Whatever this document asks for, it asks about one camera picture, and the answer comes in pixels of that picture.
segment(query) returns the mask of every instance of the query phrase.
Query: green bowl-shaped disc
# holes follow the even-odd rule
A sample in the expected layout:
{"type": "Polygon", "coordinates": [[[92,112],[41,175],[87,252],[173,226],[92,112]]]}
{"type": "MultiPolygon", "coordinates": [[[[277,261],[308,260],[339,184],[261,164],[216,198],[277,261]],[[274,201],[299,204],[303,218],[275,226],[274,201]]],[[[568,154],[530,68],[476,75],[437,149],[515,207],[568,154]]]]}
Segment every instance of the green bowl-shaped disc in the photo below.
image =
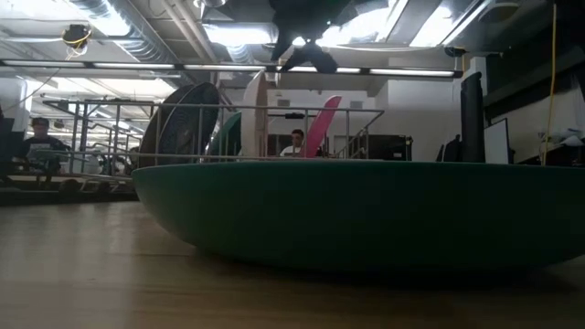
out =
{"type": "Polygon", "coordinates": [[[321,271],[518,271],[585,253],[585,171],[392,162],[134,171],[158,223],[201,249],[321,271]]]}

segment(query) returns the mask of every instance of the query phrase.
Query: yellow cable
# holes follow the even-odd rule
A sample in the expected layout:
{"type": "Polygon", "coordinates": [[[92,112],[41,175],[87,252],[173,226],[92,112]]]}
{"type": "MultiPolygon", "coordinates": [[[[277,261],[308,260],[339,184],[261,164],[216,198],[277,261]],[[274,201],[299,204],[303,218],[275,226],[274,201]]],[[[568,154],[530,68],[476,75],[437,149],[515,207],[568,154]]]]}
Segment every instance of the yellow cable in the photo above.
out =
{"type": "Polygon", "coordinates": [[[63,36],[65,36],[65,31],[63,31],[63,33],[61,34],[61,39],[63,39],[63,42],[65,42],[66,44],[75,45],[77,43],[80,43],[80,42],[87,40],[87,38],[91,36],[91,30],[88,31],[87,36],[82,37],[81,39],[75,40],[75,41],[67,41],[66,39],[63,38],[63,36]]]}
{"type": "Polygon", "coordinates": [[[548,138],[550,137],[550,127],[552,125],[552,116],[555,108],[555,84],[557,82],[557,4],[553,5],[552,10],[552,76],[550,82],[550,105],[548,107],[548,126],[545,134],[545,153],[542,165],[547,165],[548,155],[548,138]]]}
{"type": "Polygon", "coordinates": [[[69,56],[67,56],[67,58],[65,58],[65,60],[70,60],[73,58],[73,56],[75,55],[75,53],[77,52],[76,50],[79,49],[81,46],[81,43],[79,43],[76,47],[75,50],[73,50],[73,53],[71,53],[69,56]]]}

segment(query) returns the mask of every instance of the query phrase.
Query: air duct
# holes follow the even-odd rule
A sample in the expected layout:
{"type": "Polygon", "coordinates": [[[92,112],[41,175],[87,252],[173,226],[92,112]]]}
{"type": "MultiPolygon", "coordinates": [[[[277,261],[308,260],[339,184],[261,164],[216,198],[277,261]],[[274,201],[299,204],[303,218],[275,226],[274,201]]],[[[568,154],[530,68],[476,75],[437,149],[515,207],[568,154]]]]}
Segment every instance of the air duct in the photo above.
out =
{"type": "Polygon", "coordinates": [[[254,57],[252,56],[248,45],[227,46],[229,56],[238,64],[254,64],[254,57]]]}
{"type": "MultiPolygon", "coordinates": [[[[175,54],[152,30],[148,22],[130,1],[68,1],[76,6],[91,24],[103,34],[110,37],[138,38],[138,41],[116,41],[116,44],[139,62],[179,62],[175,54]]],[[[193,81],[185,73],[181,73],[179,79],[165,79],[165,82],[175,87],[193,84],[193,81]]]]}

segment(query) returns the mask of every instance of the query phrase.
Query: ceiling light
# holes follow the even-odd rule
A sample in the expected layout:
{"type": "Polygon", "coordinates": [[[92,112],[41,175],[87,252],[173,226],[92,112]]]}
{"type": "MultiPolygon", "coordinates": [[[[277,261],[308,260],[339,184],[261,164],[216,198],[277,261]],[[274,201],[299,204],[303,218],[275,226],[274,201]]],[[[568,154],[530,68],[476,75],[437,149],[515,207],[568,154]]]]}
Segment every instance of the ceiling light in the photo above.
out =
{"type": "Polygon", "coordinates": [[[409,3],[409,0],[389,0],[388,7],[392,10],[385,26],[378,31],[378,36],[376,37],[377,42],[386,42],[390,33],[394,29],[396,23],[398,23],[402,13],[404,12],[404,8],[409,3]]]}
{"type": "Polygon", "coordinates": [[[410,43],[411,47],[435,47],[453,31],[454,23],[449,8],[440,6],[431,14],[417,36],[410,43]]]}
{"type": "Polygon", "coordinates": [[[430,70],[430,69],[371,69],[373,75],[385,76],[406,76],[406,77],[435,77],[435,78],[452,78],[454,71],[430,70]]]}
{"type": "Polygon", "coordinates": [[[302,47],[306,44],[306,42],[304,42],[304,39],[302,37],[298,37],[295,40],[293,40],[292,42],[293,42],[292,43],[293,46],[299,46],[299,47],[302,47]]]}
{"type": "Polygon", "coordinates": [[[351,40],[351,36],[343,33],[341,27],[329,27],[323,33],[323,37],[316,41],[321,47],[332,47],[337,45],[346,45],[351,40]]]}
{"type": "Polygon", "coordinates": [[[173,64],[148,63],[94,63],[96,69],[174,69],[173,64]]]}
{"type": "Polygon", "coordinates": [[[259,45],[272,42],[271,35],[261,27],[220,27],[204,25],[209,41],[227,47],[259,45]]]}
{"type": "Polygon", "coordinates": [[[301,73],[313,73],[316,72],[317,69],[314,67],[296,67],[289,69],[289,72],[301,72],[301,73]]]}
{"type": "Polygon", "coordinates": [[[485,0],[481,3],[451,34],[446,37],[442,44],[444,46],[452,43],[494,0],[485,0]]]}
{"type": "Polygon", "coordinates": [[[36,61],[36,60],[19,60],[5,59],[0,61],[4,66],[31,67],[31,68],[84,68],[85,65],[75,61],[36,61]]]}
{"type": "Polygon", "coordinates": [[[341,33],[350,38],[368,37],[385,28],[392,8],[372,10],[362,14],[341,28],[341,33]]]}
{"type": "Polygon", "coordinates": [[[354,69],[354,68],[339,68],[337,69],[337,73],[342,74],[358,74],[361,72],[361,69],[354,69]]]}
{"type": "Polygon", "coordinates": [[[258,72],[266,69],[257,65],[185,65],[186,70],[223,71],[223,72],[258,72]]]}

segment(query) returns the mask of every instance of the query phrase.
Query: desk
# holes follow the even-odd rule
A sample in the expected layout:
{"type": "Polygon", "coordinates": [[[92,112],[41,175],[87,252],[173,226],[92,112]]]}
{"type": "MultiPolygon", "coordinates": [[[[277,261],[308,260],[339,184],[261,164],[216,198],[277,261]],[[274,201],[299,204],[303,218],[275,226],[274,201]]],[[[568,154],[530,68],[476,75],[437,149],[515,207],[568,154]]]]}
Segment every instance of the desk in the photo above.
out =
{"type": "Polygon", "coordinates": [[[6,329],[580,329],[584,289],[585,259],[488,287],[422,289],[214,257],[140,203],[0,208],[6,329]]]}

